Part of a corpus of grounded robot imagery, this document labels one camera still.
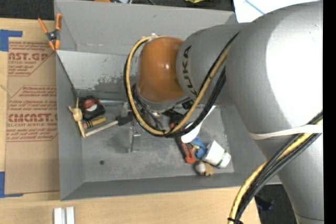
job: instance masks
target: blue object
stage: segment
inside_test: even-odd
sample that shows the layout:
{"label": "blue object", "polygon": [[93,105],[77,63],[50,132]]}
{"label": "blue object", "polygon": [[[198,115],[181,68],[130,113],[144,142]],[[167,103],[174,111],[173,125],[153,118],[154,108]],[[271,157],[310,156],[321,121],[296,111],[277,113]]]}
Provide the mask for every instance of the blue object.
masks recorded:
{"label": "blue object", "polygon": [[5,172],[0,172],[0,198],[19,197],[23,195],[23,194],[5,195],[4,189],[5,189]]}
{"label": "blue object", "polygon": [[199,137],[195,137],[195,139],[192,140],[191,143],[200,147],[200,149],[196,151],[195,155],[197,158],[202,159],[202,157],[206,154],[208,150],[206,146],[202,143]]}
{"label": "blue object", "polygon": [[22,31],[0,30],[0,51],[8,51],[9,37],[22,37]]}

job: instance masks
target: yellow cable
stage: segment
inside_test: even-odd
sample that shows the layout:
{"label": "yellow cable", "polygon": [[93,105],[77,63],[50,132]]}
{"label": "yellow cable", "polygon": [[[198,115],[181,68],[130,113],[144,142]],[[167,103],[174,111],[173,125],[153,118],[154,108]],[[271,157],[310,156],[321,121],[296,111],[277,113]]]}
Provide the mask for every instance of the yellow cable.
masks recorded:
{"label": "yellow cable", "polygon": [[[132,48],[127,62],[126,62],[126,67],[125,67],[125,78],[126,78],[126,90],[127,90],[127,95],[128,98],[130,100],[130,104],[132,106],[132,110],[134,111],[134,115],[136,117],[136,119],[139,121],[139,123],[141,124],[142,127],[144,127],[147,131],[156,134],[156,135],[166,135],[170,132],[170,130],[168,131],[159,131],[157,129],[152,128],[151,126],[149,126],[141,117],[141,115],[139,114],[135,103],[134,103],[134,98],[132,96],[132,90],[131,90],[131,84],[130,84],[130,69],[131,69],[131,61],[132,58],[134,56],[135,51],[145,42],[153,39],[153,38],[159,38],[159,37],[163,37],[163,36],[148,36],[145,38],[140,39]],[[211,80],[213,79],[213,77],[216,75],[217,71],[219,70],[220,66],[222,65],[222,63],[224,62],[224,60],[226,59],[226,56],[228,54],[230,45],[227,46],[227,48],[224,50],[223,54],[221,55],[221,57],[219,58],[218,62],[216,63],[214,69],[211,71],[209,77],[207,78],[207,80],[205,81],[203,87],[200,90],[200,93],[198,94],[194,104],[192,105],[192,107],[188,110],[186,116],[184,117],[184,119],[177,125],[174,127],[174,129],[171,131],[172,133],[178,131],[185,123],[186,121],[190,118],[191,114],[195,111],[196,107],[198,106],[198,104],[200,103],[206,89],[208,88]]]}
{"label": "yellow cable", "polygon": [[[320,120],[317,124],[322,124],[323,123],[323,119]],[[304,143],[310,136],[312,136],[313,133],[304,133],[302,134],[295,142],[293,142],[291,145],[289,145],[287,147],[287,149],[281,154],[281,156],[278,157],[278,159],[283,158],[284,156],[286,156],[287,154],[289,154],[291,151],[293,151],[296,147],[298,147],[299,145],[301,145],[302,143]],[[240,201],[243,199],[246,191],[248,190],[248,188],[251,186],[251,183],[253,183],[255,181],[255,179],[257,178],[257,176],[259,175],[259,173],[262,171],[262,169],[265,167],[265,165],[269,162],[269,160],[265,161],[263,164],[261,164],[246,180],[245,182],[242,184],[234,202],[231,208],[231,212],[230,212],[230,219],[236,219],[237,213],[238,213],[238,207],[240,204]],[[234,224],[234,222],[232,220],[228,221],[228,224]]]}

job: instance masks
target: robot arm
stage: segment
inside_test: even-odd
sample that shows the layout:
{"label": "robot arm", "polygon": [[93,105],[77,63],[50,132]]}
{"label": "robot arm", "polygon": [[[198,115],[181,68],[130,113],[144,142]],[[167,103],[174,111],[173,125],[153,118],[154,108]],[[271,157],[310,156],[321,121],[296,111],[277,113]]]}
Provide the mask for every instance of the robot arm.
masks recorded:
{"label": "robot arm", "polygon": [[[152,37],[140,54],[132,94],[162,113],[188,100],[206,104],[217,92],[213,104],[234,105],[270,158],[292,138],[285,133],[316,132],[306,125],[323,111],[322,14],[323,3],[313,2],[248,24],[203,29],[185,41]],[[278,173],[298,223],[324,223],[322,145],[323,135]]]}

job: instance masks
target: wooden stick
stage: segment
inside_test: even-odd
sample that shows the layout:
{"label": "wooden stick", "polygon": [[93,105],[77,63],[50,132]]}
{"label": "wooden stick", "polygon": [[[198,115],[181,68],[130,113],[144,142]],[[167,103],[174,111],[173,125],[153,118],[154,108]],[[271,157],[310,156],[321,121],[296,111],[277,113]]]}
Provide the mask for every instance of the wooden stick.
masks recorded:
{"label": "wooden stick", "polygon": [[100,128],[97,128],[97,129],[95,129],[95,130],[92,130],[92,131],[90,131],[90,132],[87,132],[87,133],[85,134],[85,136],[89,136],[89,135],[91,135],[91,134],[98,133],[98,132],[100,132],[100,131],[102,131],[102,130],[105,130],[105,129],[109,128],[109,127],[112,127],[112,126],[114,126],[114,125],[116,125],[116,124],[118,124],[118,121],[112,121],[112,122],[110,122],[110,123],[108,123],[108,124],[105,124],[104,126],[102,126],[102,127],[100,127]]}

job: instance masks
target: red object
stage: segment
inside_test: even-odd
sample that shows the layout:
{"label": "red object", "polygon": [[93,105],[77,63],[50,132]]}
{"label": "red object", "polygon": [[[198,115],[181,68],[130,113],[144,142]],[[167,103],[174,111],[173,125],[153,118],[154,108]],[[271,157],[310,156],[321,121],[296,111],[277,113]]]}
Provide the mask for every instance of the red object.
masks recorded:
{"label": "red object", "polygon": [[181,150],[181,153],[183,154],[185,162],[189,164],[195,163],[196,158],[194,156],[191,146],[189,144],[183,143],[180,137],[177,137],[175,140]]}
{"label": "red object", "polygon": [[92,107],[93,105],[97,104],[97,102],[94,99],[87,99],[85,100],[83,107],[84,109],[89,109],[90,107]]}

